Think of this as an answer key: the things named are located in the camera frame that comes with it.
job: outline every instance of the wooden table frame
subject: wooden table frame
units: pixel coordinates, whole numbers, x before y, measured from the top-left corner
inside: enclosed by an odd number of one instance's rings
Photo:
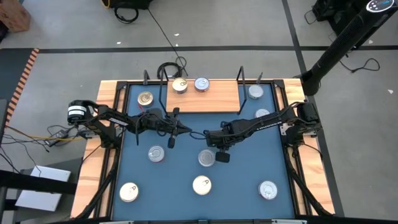
[[[247,84],[253,84],[255,79],[246,79]],[[283,109],[296,101],[303,101],[305,96],[303,94],[301,82],[299,79],[289,78],[283,80],[263,79],[264,82],[272,82],[272,89],[275,91],[277,98],[277,108]],[[159,83],[159,80],[148,80],[148,84]],[[102,81],[99,86],[97,104],[108,105],[110,108],[116,108],[122,112],[127,108],[124,104],[125,97],[128,97],[129,91],[124,88],[127,83],[143,84],[143,80],[110,80]],[[317,139],[310,136],[304,136],[304,141],[307,145],[318,148]],[[93,152],[95,148],[100,145],[100,139],[89,139],[86,145],[84,157]],[[309,148],[308,146],[299,147],[299,155],[292,157],[293,149],[288,148],[290,160],[295,167],[298,174],[302,175],[306,186],[321,203],[321,205],[330,213],[334,213],[333,202],[329,191],[326,174],[323,167],[323,162],[320,154]],[[75,200],[73,202],[71,217],[79,215],[83,209],[88,205],[95,192],[97,191],[100,182],[109,172],[114,161],[115,150],[99,148],[81,166],[78,187],[76,189]],[[113,194],[110,189],[114,189],[110,184],[105,190],[100,203],[96,210],[91,214],[91,217],[105,217],[111,214],[111,207],[108,207],[109,202],[113,200]],[[316,215],[314,209],[307,203],[305,197],[301,193],[300,188],[294,182],[291,188],[292,200],[294,203],[294,210],[296,215]]]

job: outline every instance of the silver can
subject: silver can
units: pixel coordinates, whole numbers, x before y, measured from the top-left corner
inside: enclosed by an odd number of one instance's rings
[[[276,185],[269,180],[264,181],[261,184],[259,184],[258,191],[259,191],[259,194],[261,195],[261,197],[263,197],[264,199],[267,199],[267,200],[274,199],[276,197],[276,195],[278,194],[278,189],[277,189]]]
[[[270,112],[267,111],[266,109],[258,109],[256,111],[256,114],[254,114],[254,118],[259,118],[261,116],[265,116],[265,115],[268,115],[268,114],[270,114]]]
[[[148,157],[152,162],[160,162],[164,159],[162,146],[152,146],[148,151]]]
[[[138,94],[138,104],[143,107],[150,107],[154,104],[154,96],[151,92],[144,91]]]
[[[184,94],[188,89],[188,83],[184,78],[176,78],[172,86],[177,94]]]
[[[200,165],[211,167],[216,162],[216,154],[209,149],[205,149],[199,152],[198,159]]]
[[[262,97],[264,90],[262,90],[260,85],[251,85],[249,87],[249,97],[252,99],[258,99]]]
[[[192,187],[196,194],[206,195],[211,190],[211,180],[204,175],[199,175],[193,180]]]
[[[135,183],[125,183],[120,188],[120,199],[123,202],[132,202],[138,197],[138,186]]]
[[[210,81],[209,79],[205,78],[205,77],[200,77],[195,79],[195,89],[198,92],[206,92],[207,90],[209,90],[210,87]]]

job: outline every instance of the orange and black striped tape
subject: orange and black striped tape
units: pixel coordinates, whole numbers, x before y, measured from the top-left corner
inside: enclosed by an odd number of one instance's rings
[[[33,49],[32,52],[30,53],[29,59],[25,65],[24,71],[21,74],[21,77],[18,81],[17,88],[15,89],[15,92],[13,96],[11,97],[11,101],[8,104],[8,109],[7,109],[7,118],[6,118],[6,125],[9,125],[9,122],[11,120],[12,115],[14,114],[14,110],[17,107],[19,98],[22,95],[22,91],[24,90],[25,84],[27,82],[27,79],[29,78],[30,71],[32,70],[33,64],[36,61],[37,54],[39,53],[38,49]]]

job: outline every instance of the yellow cable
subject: yellow cable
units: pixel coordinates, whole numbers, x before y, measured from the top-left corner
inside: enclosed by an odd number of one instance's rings
[[[62,138],[50,138],[50,137],[44,137],[44,136],[31,136],[31,135],[23,133],[22,131],[20,131],[20,130],[18,130],[16,128],[13,128],[13,127],[10,127],[10,126],[7,126],[7,128],[15,131],[16,133],[23,134],[23,135],[25,135],[27,137],[36,138],[36,139],[43,139],[43,140],[45,140],[45,139],[54,139],[54,140],[59,140],[59,141],[79,141],[79,140],[83,139],[82,137],[79,137],[79,138],[76,138],[76,139],[62,139]]]
[[[99,0],[99,1],[101,1],[101,4],[105,7],[105,9],[109,9],[109,7],[111,6],[111,0],[108,0],[108,5],[107,6],[105,6],[103,0]]]

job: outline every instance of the cardboard box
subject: cardboard box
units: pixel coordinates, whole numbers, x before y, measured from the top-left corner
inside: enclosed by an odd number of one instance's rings
[[[18,0],[0,0],[0,21],[11,32],[29,30],[30,14]]]

